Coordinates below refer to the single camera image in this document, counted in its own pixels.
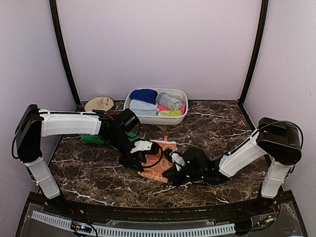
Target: yellow-green cloth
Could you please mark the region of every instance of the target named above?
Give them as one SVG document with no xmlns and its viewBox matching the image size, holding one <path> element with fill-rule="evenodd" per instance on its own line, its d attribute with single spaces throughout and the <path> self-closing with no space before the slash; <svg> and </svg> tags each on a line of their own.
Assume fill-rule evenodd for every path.
<svg viewBox="0 0 316 237">
<path fill-rule="evenodd" d="M 178 117 L 182 115 L 181 110 L 164 110 L 158 113 L 158 116 L 170 116 L 170 117 Z"/>
<path fill-rule="evenodd" d="M 127 132 L 126 133 L 128 136 L 129 136 L 129 140 L 131 142 L 137 140 L 139 138 L 139 136 L 136 136 L 135 137 L 135 133 L 132 133 L 132 132 Z M 110 142 L 108 141 L 104 141 L 104 139 L 101 137 L 101 136 L 98 136 L 98 135 L 88 135 L 88 134 L 83 134 L 81 136 L 81 141 L 82 143 L 84 144 L 91 144 L 91 143 L 94 143 L 94 144 L 97 144 L 97 145 L 104 145 L 104 144 L 108 144 L 110 145 L 111 147 L 113 147 L 115 150 L 117 150 Z"/>
</svg>

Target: white wall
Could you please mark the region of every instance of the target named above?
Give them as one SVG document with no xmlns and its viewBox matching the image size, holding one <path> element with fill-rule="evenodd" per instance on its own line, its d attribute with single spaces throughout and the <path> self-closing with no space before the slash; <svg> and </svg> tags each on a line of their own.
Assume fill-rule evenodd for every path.
<svg viewBox="0 0 316 237">
<path fill-rule="evenodd" d="M 270 1 L 261 51 L 245 108 L 303 130 L 303 158 L 285 183 L 310 236 L 316 233 L 316 1 Z"/>
<path fill-rule="evenodd" d="M 178 88 L 189 99 L 241 94 L 260 0 L 59 0 L 82 100 L 125 99 L 138 87 Z"/>
<path fill-rule="evenodd" d="M 29 191 L 36 187 L 11 157 L 15 128 L 31 103 L 73 110 L 48 0 L 2 0 L 0 7 L 0 236 L 15 236 Z M 43 139 L 49 160 L 58 138 Z"/>
</svg>

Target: white vent strip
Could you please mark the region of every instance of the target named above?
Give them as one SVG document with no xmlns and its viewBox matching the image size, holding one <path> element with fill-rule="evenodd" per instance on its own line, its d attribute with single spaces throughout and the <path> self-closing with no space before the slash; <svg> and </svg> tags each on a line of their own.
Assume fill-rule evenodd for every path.
<svg viewBox="0 0 316 237">
<path fill-rule="evenodd" d="M 32 218 L 63 230 L 71 231 L 70 219 L 33 211 Z M 204 227 L 184 230 L 131 230 L 93 225 L 100 237 L 212 237 L 235 233 L 235 225 Z"/>
</svg>

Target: dark blue towel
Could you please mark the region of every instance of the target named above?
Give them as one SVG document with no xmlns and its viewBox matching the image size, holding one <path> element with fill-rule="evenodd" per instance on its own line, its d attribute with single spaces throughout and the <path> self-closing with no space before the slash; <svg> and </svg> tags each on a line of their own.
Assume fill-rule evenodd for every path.
<svg viewBox="0 0 316 237">
<path fill-rule="evenodd" d="M 134 90 L 129 97 L 131 100 L 141 100 L 155 105 L 157 92 L 151 89 Z"/>
</svg>

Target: robotic arm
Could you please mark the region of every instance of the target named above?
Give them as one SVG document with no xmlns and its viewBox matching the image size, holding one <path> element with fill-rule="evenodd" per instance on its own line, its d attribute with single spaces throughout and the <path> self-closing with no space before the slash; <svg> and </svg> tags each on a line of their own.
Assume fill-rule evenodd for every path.
<svg viewBox="0 0 316 237">
<path fill-rule="evenodd" d="M 41 137 L 63 134 L 100 135 L 120 151 L 119 162 L 122 165 L 142 172 L 142 163 L 146 162 L 144 154 L 157 154 L 159 147 L 149 141 L 130 142 L 126 132 L 131 131 L 137 123 L 137 116 L 129 109 L 110 116 L 104 111 L 56 112 L 30 105 L 15 131 L 12 155 L 26 165 L 43 194 L 53 199 L 62 192 L 42 158 Z M 177 164 L 173 175 L 177 176 L 174 180 L 179 185 L 186 178 L 204 180 L 210 184 L 224 183 L 255 159 L 270 155 L 272 163 L 263 182 L 261 195 L 264 198 L 274 198 L 282 182 L 301 158 L 298 129 L 302 133 L 291 122 L 263 118 L 249 138 L 216 162 L 211 162 L 201 149 L 195 152 L 189 149 L 183 158 L 173 151 L 163 153 L 170 162 Z M 18 157 L 13 153 L 15 141 Z"/>
</svg>

